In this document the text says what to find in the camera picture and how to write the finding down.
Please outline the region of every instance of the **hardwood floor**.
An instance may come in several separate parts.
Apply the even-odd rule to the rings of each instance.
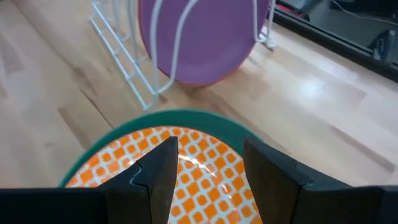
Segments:
[[[88,0],[0,1],[0,187],[56,186],[142,114],[90,13]],[[174,85],[156,110],[221,113],[344,182],[398,184],[398,85],[282,27],[274,40],[212,86]]]

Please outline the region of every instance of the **dish rack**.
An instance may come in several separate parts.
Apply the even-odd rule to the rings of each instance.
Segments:
[[[141,70],[142,63],[147,60],[148,55],[141,57],[138,54],[138,46],[136,41],[136,14],[137,14],[137,2],[140,0],[126,0],[125,12],[127,14],[127,24],[128,30],[126,33],[121,32],[121,9],[123,0],[93,0],[91,2],[93,6],[93,12],[90,16],[90,22],[96,29],[98,35],[101,37],[102,41],[107,46],[112,58],[120,68],[124,79],[127,81],[128,85],[131,87],[132,92],[137,97],[140,102],[143,111],[149,112],[157,102],[159,101],[159,94],[163,93],[169,89],[174,81],[175,74],[177,70],[178,62],[178,49],[180,47],[180,39],[182,29],[187,16],[190,11],[195,7],[195,4],[199,0],[189,0],[185,9],[183,10],[180,19],[177,24],[176,36],[174,41],[174,50],[172,57],[172,69],[170,74],[170,79],[168,82],[162,86],[159,86],[159,71],[157,68],[157,46],[156,46],[156,36],[157,36],[157,20],[159,16],[160,9],[162,7],[164,0],[156,0],[154,8],[152,10],[151,24],[150,24],[150,52],[152,55],[152,69],[153,69],[153,82],[152,84],[148,78],[143,74]],[[267,21],[267,31],[265,33],[257,31],[257,0],[252,0],[253,9],[253,37],[258,43],[264,44],[269,50],[273,50],[275,43],[271,39],[272,21],[274,18],[275,10],[275,0],[271,0],[268,21]],[[99,19],[103,23],[103,27],[100,28],[96,20]],[[109,39],[105,34],[110,34],[112,38],[116,40],[116,46],[112,46]],[[126,42],[130,42],[132,45],[132,50],[128,50],[126,47]],[[128,63],[131,64],[132,70],[129,70],[127,66],[123,65],[119,56],[123,54]],[[152,98],[150,100],[145,100],[139,89],[133,82],[133,78],[138,76],[147,91],[151,94]]]

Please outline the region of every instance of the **purple plate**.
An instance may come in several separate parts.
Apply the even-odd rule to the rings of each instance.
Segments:
[[[177,23],[189,0],[164,0],[157,25],[158,67],[166,75],[171,63]],[[139,24],[150,54],[150,17],[155,0],[139,1]],[[258,30],[269,0],[257,0]],[[254,47],[251,0],[199,0],[183,27],[175,79],[206,85],[233,72]]]

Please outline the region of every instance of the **checkered pattern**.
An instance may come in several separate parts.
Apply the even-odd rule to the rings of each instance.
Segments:
[[[242,158],[220,140],[187,128],[127,134],[97,152],[67,187],[96,187],[169,136],[178,136],[180,152],[170,223],[261,223]]]

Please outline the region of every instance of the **teal plate rim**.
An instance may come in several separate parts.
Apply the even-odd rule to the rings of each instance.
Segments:
[[[96,141],[75,162],[62,179],[59,187],[65,187],[80,167],[109,143],[134,131],[156,126],[180,126],[196,129],[223,141],[240,156],[243,154],[243,143],[246,138],[256,138],[261,141],[257,135],[243,125],[218,114],[200,110],[159,111],[128,121]]]

